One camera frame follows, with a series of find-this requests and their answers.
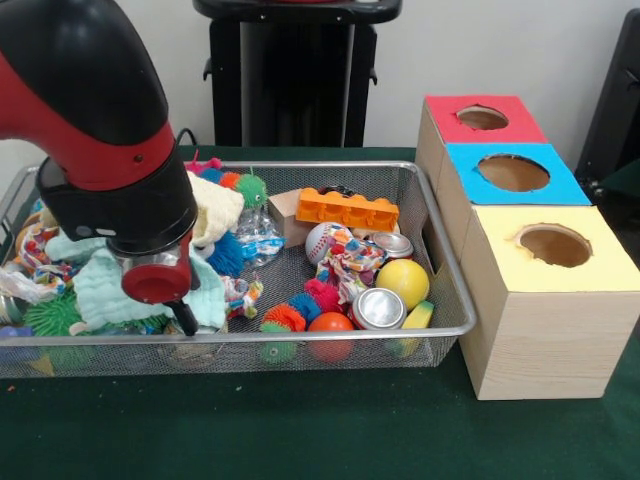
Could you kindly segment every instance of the wire mesh basket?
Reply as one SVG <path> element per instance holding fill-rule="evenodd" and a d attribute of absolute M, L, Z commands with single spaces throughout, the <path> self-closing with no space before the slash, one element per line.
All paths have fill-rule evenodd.
<path fill-rule="evenodd" d="M 407 162 L 233 162 L 230 171 L 254 174 L 270 194 L 344 185 L 367 198 L 386 197 L 400 208 L 399 226 L 414 259 L 431 280 L 430 327 L 416 330 L 261 333 L 260 315 L 232 319 L 218 334 L 0 338 L 0 377 L 158 375 L 360 368 L 435 367 L 458 336 L 473 328 L 475 311 L 433 193 L 422 172 Z M 23 170 L 0 203 L 0 258 L 10 259 L 16 234 L 37 198 L 37 168 Z M 260 314 L 302 292 L 313 278 L 304 247 L 284 250 L 273 262 L 247 269 L 265 285 Z M 346 359 L 332 361 L 349 352 Z"/>

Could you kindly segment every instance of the wooden box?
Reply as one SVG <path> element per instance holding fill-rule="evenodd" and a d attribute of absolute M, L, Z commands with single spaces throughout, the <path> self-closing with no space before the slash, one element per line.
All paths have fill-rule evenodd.
<path fill-rule="evenodd" d="M 304 245 L 307 235 L 316 226 L 315 223 L 296 220 L 301 191 L 290 190 L 269 197 L 269 213 L 278 225 L 280 233 L 287 239 L 285 248 Z"/>
<path fill-rule="evenodd" d="M 427 96 L 416 164 L 425 172 L 434 192 L 451 143 L 547 143 L 533 116 L 518 97 L 470 95 Z"/>
<path fill-rule="evenodd" d="M 549 144 L 449 144 L 436 198 L 456 258 L 475 205 L 591 205 Z"/>
<path fill-rule="evenodd" d="M 596 207 L 477 206 L 460 343 L 480 400 L 592 398 L 640 314 L 640 273 Z"/>

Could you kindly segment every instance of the orange lego brick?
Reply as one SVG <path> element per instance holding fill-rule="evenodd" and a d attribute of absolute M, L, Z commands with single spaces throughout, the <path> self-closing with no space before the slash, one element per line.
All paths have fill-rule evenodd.
<path fill-rule="evenodd" d="M 338 192 L 321 195 L 314 188 L 305 188 L 300 192 L 296 220 L 336 222 L 345 227 L 392 232 L 399 215 L 398 207 L 386 198 L 371 202 L 362 195 L 343 197 Z"/>

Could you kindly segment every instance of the yellow ball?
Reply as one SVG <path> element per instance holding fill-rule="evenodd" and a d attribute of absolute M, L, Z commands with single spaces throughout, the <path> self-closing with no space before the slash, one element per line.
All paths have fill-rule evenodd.
<path fill-rule="evenodd" d="M 380 270 L 376 287 L 397 293 L 407 309 L 413 310 L 429 294 L 429 277 L 413 260 L 393 260 Z"/>

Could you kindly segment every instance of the yellow sponge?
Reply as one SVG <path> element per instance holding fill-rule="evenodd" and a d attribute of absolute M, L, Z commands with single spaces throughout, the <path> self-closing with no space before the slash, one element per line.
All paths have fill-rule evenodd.
<path fill-rule="evenodd" d="M 402 325 L 403 330 L 415 328 L 427 328 L 433 315 L 433 304 L 424 301 L 420 302 Z M 407 358 L 416 353 L 422 343 L 422 338 L 403 338 L 394 340 L 388 345 L 389 351 L 398 358 Z"/>

